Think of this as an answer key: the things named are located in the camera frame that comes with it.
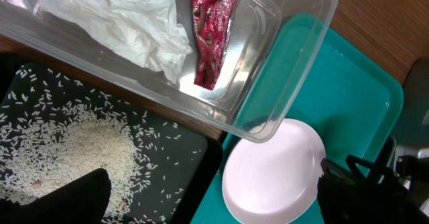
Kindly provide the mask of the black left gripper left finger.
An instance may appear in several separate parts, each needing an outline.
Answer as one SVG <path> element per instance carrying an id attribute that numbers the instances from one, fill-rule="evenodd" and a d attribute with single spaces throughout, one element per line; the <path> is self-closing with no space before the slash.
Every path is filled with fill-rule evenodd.
<path id="1" fill-rule="evenodd" d="M 99 168 L 26 205 L 2 199 L 1 222 L 100 223 L 110 195 L 109 175 Z"/>

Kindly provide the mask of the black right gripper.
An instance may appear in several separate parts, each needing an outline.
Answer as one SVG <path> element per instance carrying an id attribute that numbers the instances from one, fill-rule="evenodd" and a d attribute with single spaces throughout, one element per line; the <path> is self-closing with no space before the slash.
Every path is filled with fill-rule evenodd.
<path id="1" fill-rule="evenodd" d="M 370 162 L 353 155 L 347 168 L 322 159 L 320 201 L 336 204 L 425 204 L 428 202 L 428 157 L 407 147 L 397 149 L 392 168 L 378 157 Z"/>

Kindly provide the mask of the white rice heap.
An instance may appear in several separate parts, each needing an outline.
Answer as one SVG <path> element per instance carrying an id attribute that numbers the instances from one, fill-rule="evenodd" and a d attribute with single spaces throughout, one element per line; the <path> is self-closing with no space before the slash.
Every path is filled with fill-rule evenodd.
<path id="1" fill-rule="evenodd" d="M 207 148 L 173 121 L 29 63 L 1 103 L 1 198 L 25 205 L 103 168 L 104 223 L 169 223 Z"/>

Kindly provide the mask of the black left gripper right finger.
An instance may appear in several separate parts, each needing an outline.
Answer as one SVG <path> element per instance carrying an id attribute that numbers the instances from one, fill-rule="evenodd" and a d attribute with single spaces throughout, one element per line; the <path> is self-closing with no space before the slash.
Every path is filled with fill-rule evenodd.
<path id="1" fill-rule="evenodd" d="M 351 185 L 334 176 L 318 179 L 317 201 L 325 224 L 428 224 L 403 194 L 376 185 Z"/>

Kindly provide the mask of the red snack wrapper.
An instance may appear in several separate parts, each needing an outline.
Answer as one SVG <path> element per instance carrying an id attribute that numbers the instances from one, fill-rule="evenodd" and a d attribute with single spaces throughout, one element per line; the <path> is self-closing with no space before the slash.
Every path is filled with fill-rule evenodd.
<path id="1" fill-rule="evenodd" d="M 240 0 L 192 0 L 199 60 L 194 84 L 213 90 L 226 57 L 233 16 Z"/>

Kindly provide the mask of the white napkin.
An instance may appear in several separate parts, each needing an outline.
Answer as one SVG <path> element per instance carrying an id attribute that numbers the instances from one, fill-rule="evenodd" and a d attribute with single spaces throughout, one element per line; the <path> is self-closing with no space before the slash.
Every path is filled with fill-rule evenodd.
<path id="1" fill-rule="evenodd" d="M 177 82 L 192 52 L 177 22 L 176 0 L 39 0 L 40 7 L 75 23 L 99 44 Z"/>

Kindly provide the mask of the pink round plate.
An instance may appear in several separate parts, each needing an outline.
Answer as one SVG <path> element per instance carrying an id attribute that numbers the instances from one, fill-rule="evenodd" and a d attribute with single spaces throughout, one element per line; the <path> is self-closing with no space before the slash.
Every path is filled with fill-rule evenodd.
<path id="1" fill-rule="evenodd" d="M 223 170 L 228 211 L 240 223 L 295 221 L 316 200 L 325 156 L 318 133 L 296 119 L 284 119 L 262 144 L 241 139 Z"/>

